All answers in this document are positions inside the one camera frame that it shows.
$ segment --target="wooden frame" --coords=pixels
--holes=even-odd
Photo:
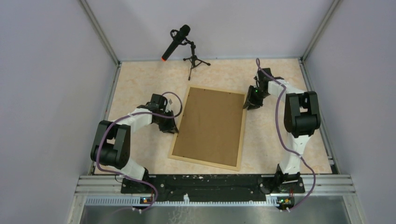
[[[187,91],[185,93],[184,99],[183,99],[183,108],[185,108],[186,103],[187,103],[187,98],[188,94],[190,92],[190,88],[200,88],[200,89],[207,89],[207,90],[214,90],[214,91],[223,91],[223,92],[230,92],[230,93],[237,93],[237,94],[242,94],[244,95],[244,101],[246,100],[247,95],[242,92],[238,91],[229,91],[221,88],[212,88],[212,87],[206,87],[206,86],[200,86],[200,85],[188,85]],[[180,128],[180,124],[182,122],[183,118],[183,113],[179,116],[179,120],[177,122],[177,128]],[[180,160],[180,161],[185,161],[185,162],[192,162],[196,164],[201,164],[201,165],[207,165],[207,166],[212,166],[212,167],[218,167],[218,168],[223,168],[223,169],[229,169],[229,170],[234,170],[234,171],[239,171],[240,170],[240,161],[241,161],[241,152],[242,152],[242,146],[243,146],[243,136],[245,133],[245,121],[246,121],[246,109],[243,109],[242,111],[242,123],[240,127],[240,136],[239,136],[239,146],[238,146],[238,157],[237,157],[237,162],[236,166],[229,166],[229,165],[224,165],[224,164],[219,164],[219,163],[214,163],[214,162],[207,162],[207,161],[202,161],[202,160],[196,160],[196,159],[191,159],[191,158],[185,158],[177,155],[173,155],[173,149],[175,147],[176,139],[177,139],[177,134],[174,134],[172,144],[170,147],[169,155],[168,158],[170,159],[175,159],[175,160]]]

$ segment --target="gray wall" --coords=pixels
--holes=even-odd
[[[120,60],[160,60],[188,24],[200,58],[300,57],[332,0],[88,0]],[[179,46],[170,59],[191,56]]]
[[[394,223],[396,1],[343,1],[307,66],[370,223]]]
[[[77,0],[0,3],[0,223],[64,223],[115,66]]]

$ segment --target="white wall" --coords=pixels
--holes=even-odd
[[[332,0],[88,0],[120,60],[160,60],[184,24],[199,58],[300,57]],[[179,46],[170,59],[190,57]]]
[[[308,59],[339,167],[370,223],[395,223],[396,1],[343,1]]]
[[[77,0],[0,3],[0,223],[65,223],[115,66]]]

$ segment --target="gray floor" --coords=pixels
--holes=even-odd
[[[86,206],[81,224],[349,224],[341,196],[310,197],[297,210],[270,207],[154,207],[139,214],[120,207]]]

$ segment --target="light wood surface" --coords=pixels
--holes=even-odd
[[[122,63],[109,120],[124,116],[137,106],[146,104],[153,93],[162,94],[172,91],[184,100],[189,84],[245,94],[249,86],[255,84],[253,79],[257,71],[255,59],[208,62],[212,65],[202,64],[192,71],[191,81],[187,80],[190,71],[189,62]],[[306,90],[297,59],[261,60],[261,67],[271,68],[275,77],[281,76],[296,88]],[[171,94],[167,94],[166,97],[173,101],[172,110],[179,111],[177,98]],[[147,168],[151,174],[273,174],[286,153],[276,134],[275,105],[276,97],[269,96],[264,99],[263,107],[246,112],[240,171],[169,159],[173,135],[160,132],[155,124],[145,126],[131,136],[131,158]],[[284,104],[281,103],[279,126],[283,139],[286,139],[283,111]],[[331,173],[327,153],[318,130],[308,142],[304,158],[316,173]],[[301,164],[301,173],[309,174],[310,171]]]
[[[201,90],[202,94],[190,96],[192,89]],[[206,92],[210,91],[212,93],[208,95],[205,92],[202,92],[202,90],[206,90]],[[221,94],[222,96],[218,97],[218,93],[226,93],[226,98],[224,98],[224,94]],[[227,99],[229,98],[228,94],[230,94],[230,96],[231,94],[236,96],[232,96],[230,99]],[[205,99],[203,95],[207,95],[210,98],[209,101]],[[240,103],[235,102],[235,100],[238,101],[238,95],[243,96]],[[198,101],[197,97],[202,99],[201,101],[204,105],[191,105]],[[177,128],[180,132],[185,132],[186,135],[191,134],[190,132],[194,132],[194,136],[175,134],[173,136],[168,157],[185,162],[193,162],[206,166],[239,171],[246,120],[246,109],[242,109],[245,99],[245,93],[228,91],[220,88],[189,85],[184,97],[183,111],[180,114]],[[231,103],[230,105],[234,105],[234,107],[235,103],[237,105],[240,104],[239,106],[236,105],[234,110],[240,109],[241,113],[232,113],[230,108],[227,107],[228,105],[226,101]],[[185,121],[188,122],[188,124],[181,127],[182,121],[184,121],[183,117],[185,111],[189,111],[191,113],[191,117],[185,118],[189,119],[188,121]],[[239,121],[240,123],[238,125],[230,128],[230,125],[238,123]],[[233,131],[235,128],[239,128],[239,131],[236,133],[237,136],[232,136],[232,133],[235,133],[235,131]],[[209,140],[211,139],[211,136],[216,136],[213,139],[214,142]]]

